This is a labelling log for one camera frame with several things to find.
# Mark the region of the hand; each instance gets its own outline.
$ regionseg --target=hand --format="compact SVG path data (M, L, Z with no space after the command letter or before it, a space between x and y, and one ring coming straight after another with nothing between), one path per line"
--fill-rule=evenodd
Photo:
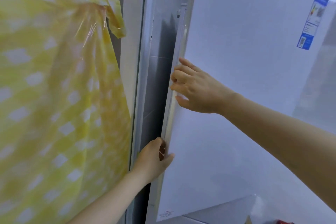
M161 137L150 141L140 152L132 172L141 176L144 185L158 178L174 159L174 154L164 158L166 142Z
M184 95L176 96L181 107L195 112L220 113L225 99L234 93L233 90L212 78L208 73L180 58L181 65L176 66L171 80L172 90Z

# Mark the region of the yellow and white fabric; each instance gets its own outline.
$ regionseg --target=yellow and white fabric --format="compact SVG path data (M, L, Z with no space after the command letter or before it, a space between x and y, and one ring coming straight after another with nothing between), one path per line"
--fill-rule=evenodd
M0 223L65 223L128 171L106 17L118 0L0 0Z

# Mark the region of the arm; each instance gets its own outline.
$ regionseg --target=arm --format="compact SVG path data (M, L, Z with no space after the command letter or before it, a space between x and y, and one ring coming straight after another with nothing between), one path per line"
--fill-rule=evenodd
M151 141L140 152L132 171L68 224L117 223L137 193L156 179L173 161L174 154L163 159L164 153L165 142L160 137Z
M244 98L188 60L175 68L172 90L180 106L218 113L281 161L336 211L336 136Z

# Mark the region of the yellow curtain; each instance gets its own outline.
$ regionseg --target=yellow curtain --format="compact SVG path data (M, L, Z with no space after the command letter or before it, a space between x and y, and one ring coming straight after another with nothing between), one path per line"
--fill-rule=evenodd
M65 223L128 171L118 0L0 0L0 223Z

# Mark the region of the blue label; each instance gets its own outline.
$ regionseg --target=blue label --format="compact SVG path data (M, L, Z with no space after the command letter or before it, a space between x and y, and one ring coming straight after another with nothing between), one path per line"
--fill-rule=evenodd
M309 50L327 4L328 0L314 0L297 44L298 48Z

